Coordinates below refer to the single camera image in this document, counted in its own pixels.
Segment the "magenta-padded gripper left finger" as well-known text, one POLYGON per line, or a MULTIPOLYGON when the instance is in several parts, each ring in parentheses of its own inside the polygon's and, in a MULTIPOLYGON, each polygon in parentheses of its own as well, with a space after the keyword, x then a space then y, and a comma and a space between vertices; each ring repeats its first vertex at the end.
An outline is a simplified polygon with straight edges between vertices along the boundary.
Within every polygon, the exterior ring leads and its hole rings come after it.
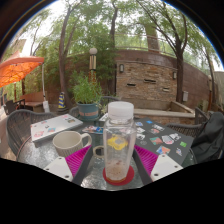
POLYGON ((44 170, 80 185, 93 156, 92 146, 86 146, 67 157, 57 157, 44 170))

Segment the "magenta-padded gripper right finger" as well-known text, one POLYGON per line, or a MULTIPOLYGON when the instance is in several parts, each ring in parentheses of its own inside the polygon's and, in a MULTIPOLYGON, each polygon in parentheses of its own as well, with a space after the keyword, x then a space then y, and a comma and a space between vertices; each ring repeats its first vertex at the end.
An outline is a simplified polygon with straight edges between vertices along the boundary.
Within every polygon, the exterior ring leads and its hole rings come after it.
POLYGON ((168 155, 156 155, 140 146, 134 147, 133 158, 144 185, 150 184, 182 169, 168 155))

